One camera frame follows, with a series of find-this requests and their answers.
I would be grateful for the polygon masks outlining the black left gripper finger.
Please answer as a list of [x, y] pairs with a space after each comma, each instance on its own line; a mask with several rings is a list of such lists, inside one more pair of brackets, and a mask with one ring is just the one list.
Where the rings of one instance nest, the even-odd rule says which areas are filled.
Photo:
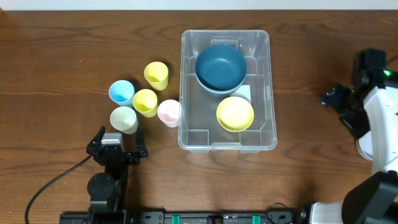
[[99, 154], [102, 148], [101, 140], [105, 134], [105, 127], [101, 126], [94, 138], [88, 143], [86, 152], [88, 154]]
[[148, 150], [146, 144], [144, 142], [144, 138], [142, 137], [142, 131], [140, 125], [137, 127], [136, 131], [136, 143], [135, 143], [137, 153], [139, 157], [148, 157]]

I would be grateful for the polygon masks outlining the yellow small bowl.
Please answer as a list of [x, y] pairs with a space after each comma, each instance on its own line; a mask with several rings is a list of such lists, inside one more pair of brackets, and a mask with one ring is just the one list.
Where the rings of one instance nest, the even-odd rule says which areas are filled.
[[254, 109], [244, 98], [230, 96], [219, 103], [216, 109], [216, 118], [222, 128], [232, 133], [238, 133], [252, 125]]

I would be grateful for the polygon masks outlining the dark teal bowl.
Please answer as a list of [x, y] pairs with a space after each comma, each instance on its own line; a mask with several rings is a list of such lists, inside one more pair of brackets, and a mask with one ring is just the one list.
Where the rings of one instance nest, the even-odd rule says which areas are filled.
[[199, 84], [214, 95], [229, 95], [246, 78], [244, 55], [230, 45], [212, 45], [202, 51], [195, 62]]

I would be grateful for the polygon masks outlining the white small bowl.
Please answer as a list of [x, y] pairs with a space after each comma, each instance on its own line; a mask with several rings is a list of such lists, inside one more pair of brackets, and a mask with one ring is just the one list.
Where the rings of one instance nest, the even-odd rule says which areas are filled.
[[371, 136], [363, 136], [355, 142], [358, 153], [368, 161], [373, 160], [373, 147]]

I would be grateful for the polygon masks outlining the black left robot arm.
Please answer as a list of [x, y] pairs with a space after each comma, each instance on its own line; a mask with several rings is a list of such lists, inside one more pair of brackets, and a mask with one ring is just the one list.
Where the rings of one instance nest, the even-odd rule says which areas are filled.
[[140, 159], [148, 156], [140, 128], [136, 131], [135, 147], [135, 151], [125, 152], [122, 134], [107, 133], [104, 126], [87, 145], [86, 152], [104, 167], [104, 172], [95, 174], [88, 182], [92, 210], [105, 213], [121, 209], [128, 167], [140, 164]]

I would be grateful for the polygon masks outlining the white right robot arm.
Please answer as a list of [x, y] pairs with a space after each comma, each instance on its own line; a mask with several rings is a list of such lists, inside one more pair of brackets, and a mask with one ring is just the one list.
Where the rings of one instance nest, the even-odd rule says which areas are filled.
[[386, 53], [368, 48], [354, 58], [352, 88], [336, 85], [320, 101], [331, 106], [372, 161], [371, 176], [342, 202], [313, 203], [302, 223], [397, 223], [397, 71]]

